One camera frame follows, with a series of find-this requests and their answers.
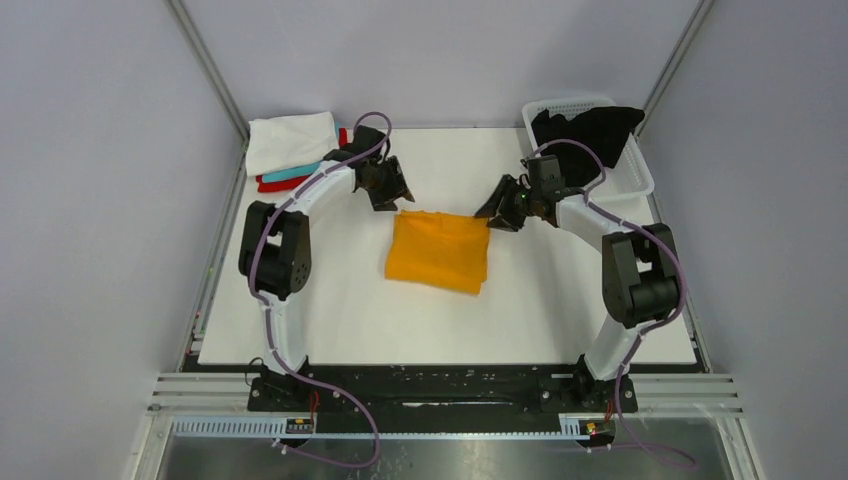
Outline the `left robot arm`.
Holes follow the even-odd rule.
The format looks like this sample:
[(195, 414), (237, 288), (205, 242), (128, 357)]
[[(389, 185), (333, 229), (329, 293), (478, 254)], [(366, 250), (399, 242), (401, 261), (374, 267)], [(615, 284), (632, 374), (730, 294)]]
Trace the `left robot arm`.
[(358, 190), (367, 193), (376, 212), (395, 211), (399, 199), (414, 200), (398, 158), (391, 155), (348, 165), (322, 161), (282, 202), (254, 201), (246, 210), (238, 269), (262, 314), (263, 362), (281, 375), (272, 398), (288, 411), (301, 409), (310, 397), (308, 381), (293, 373), (308, 360), (299, 293), (312, 273), (311, 228)]

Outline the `yellow t shirt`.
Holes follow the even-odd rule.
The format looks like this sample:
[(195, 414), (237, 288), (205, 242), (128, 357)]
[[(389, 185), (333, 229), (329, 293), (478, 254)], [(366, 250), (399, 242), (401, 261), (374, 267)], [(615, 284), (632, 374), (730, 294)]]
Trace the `yellow t shirt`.
[(489, 242), (484, 219), (402, 211), (394, 219), (385, 278), (478, 295), (488, 277)]

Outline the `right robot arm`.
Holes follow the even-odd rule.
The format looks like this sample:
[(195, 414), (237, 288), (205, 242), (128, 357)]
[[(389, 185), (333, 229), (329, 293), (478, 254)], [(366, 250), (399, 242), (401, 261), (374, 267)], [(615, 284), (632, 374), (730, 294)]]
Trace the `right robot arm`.
[(607, 316), (576, 364), (569, 394), (583, 410), (601, 410), (621, 387), (644, 337), (682, 309), (685, 282), (670, 228), (626, 221), (593, 203), (581, 188), (555, 180), (524, 184), (511, 175), (500, 179), (474, 216), (490, 229), (509, 232), (537, 217), (600, 253)]

